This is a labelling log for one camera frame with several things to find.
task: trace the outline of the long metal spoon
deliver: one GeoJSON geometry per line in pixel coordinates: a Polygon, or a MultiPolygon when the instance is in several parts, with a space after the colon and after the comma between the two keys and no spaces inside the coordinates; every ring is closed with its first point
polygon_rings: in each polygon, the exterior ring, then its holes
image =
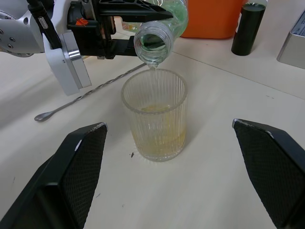
{"type": "Polygon", "coordinates": [[[39,114],[39,115],[37,115],[37,116],[34,118],[34,120],[35,120],[35,121],[38,121],[38,122],[44,122],[44,121],[48,120],[49,118],[51,118],[52,115],[55,114],[56,112],[59,112],[60,110],[66,108],[67,106],[70,106],[70,105],[76,103],[77,101],[80,101],[81,99],[87,97],[88,95],[92,94],[93,92],[96,92],[96,91],[100,90],[100,89],[101,89],[102,87],[104,87],[105,85],[110,84],[110,83],[112,83],[112,82],[114,82],[114,81],[116,81],[116,80],[118,80],[118,79],[121,79],[121,78],[123,78],[124,76],[126,76],[126,75],[128,75],[128,74],[130,74],[130,73],[132,73],[132,72],[134,72],[134,71],[136,71],[136,70],[138,70],[138,69],[144,67],[145,65],[146,65],[145,63],[140,64],[139,66],[137,66],[137,67],[135,67],[135,68],[133,68],[133,69],[131,69],[131,70],[125,72],[124,74],[121,74],[121,75],[119,75],[118,77],[116,77],[116,78],[114,78],[114,79],[112,79],[112,80],[109,80],[109,81],[107,81],[107,82],[105,82],[105,83],[103,83],[103,84],[97,86],[95,89],[93,89],[93,90],[91,90],[91,91],[88,91],[88,92],[85,93],[84,95],[82,95],[82,96],[80,96],[80,97],[77,97],[77,98],[74,99],[72,102],[69,102],[69,103],[63,105],[63,106],[61,106],[61,107],[55,109],[54,111],[49,111],[49,112],[46,112],[46,113],[39,114]]]}

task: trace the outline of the silver device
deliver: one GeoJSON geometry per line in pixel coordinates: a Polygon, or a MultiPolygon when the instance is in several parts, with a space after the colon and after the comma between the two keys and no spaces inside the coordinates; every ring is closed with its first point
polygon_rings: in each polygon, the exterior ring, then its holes
{"type": "Polygon", "coordinates": [[[277,60],[305,69],[305,11],[290,30],[277,60]]]}

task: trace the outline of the orange logo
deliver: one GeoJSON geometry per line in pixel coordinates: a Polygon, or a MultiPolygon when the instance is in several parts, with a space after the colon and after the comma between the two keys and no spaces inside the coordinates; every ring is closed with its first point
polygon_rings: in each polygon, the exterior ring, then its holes
{"type": "Polygon", "coordinates": [[[76,19],[77,20],[77,22],[76,22],[76,24],[75,25],[83,25],[83,26],[86,26],[86,25],[88,25],[88,21],[86,20],[86,19],[84,19],[84,18],[81,18],[81,19],[76,19]]]}

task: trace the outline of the orange container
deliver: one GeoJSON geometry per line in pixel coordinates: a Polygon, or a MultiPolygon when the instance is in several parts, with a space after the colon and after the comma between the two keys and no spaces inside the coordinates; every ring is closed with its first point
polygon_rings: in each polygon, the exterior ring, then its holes
{"type": "Polygon", "coordinates": [[[245,0],[188,0],[189,23],[182,37],[225,39],[235,34],[245,0]]]}

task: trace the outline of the ribbed glass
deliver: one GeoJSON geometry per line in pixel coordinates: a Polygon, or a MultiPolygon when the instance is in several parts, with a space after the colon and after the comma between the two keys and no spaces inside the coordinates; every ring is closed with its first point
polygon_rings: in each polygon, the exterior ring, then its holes
{"type": "Polygon", "coordinates": [[[143,71],[126,81],[122,101],[135,144],[145,158],[167,161],[181,152],[186,97],[185,80],[165,69],[143,71]]]}

